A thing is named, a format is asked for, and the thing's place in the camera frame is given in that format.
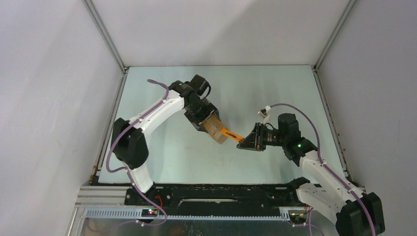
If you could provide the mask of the brown cardboard express box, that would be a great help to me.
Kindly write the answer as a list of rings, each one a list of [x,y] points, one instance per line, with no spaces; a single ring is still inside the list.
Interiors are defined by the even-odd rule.
[[[211,136],[211,138],[220,145],[226,141],[227,137],[221,132],[223,128],[226,129],[226,125],[217,115],[209,116],[201,122],[201,126]]]

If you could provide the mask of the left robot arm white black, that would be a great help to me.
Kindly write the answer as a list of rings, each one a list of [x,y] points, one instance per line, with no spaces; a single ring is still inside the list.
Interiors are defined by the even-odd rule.
[[[220,120],[218,109],[207,99],[211,85],[205,78],[196,75],[191,81],[175,81],[169,86],[152,79],[148,82],[163,87],[165,94],[139,115],[114,122],[109,151],[123,163],[122,169],[137,188],[136,198],[144,205],[155,200],[155,191],[151,188],[154,182],[146,166],[149,156],[147,141],[165,120],[185,110],[184,115],[197,131],[208,133],[219,144],[226,140],[221,133],[225,125]]]

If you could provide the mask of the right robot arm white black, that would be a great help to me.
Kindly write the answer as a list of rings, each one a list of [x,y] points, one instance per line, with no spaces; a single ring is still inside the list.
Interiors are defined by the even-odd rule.
[[[278,116],[278,128],[255,123],[251,133],[237,144],[238,149],[264,151],[266,147],[281,147],[285,156],[308,172],[322,187],[318,189],[304,177],[289,183],[288,203],[301,203],[314,208],[335,224],[340,236],[377,236],[385,232],[381,199],[365,193],[337,174],[319,155],[319,149],[303,137],[294,114]]]

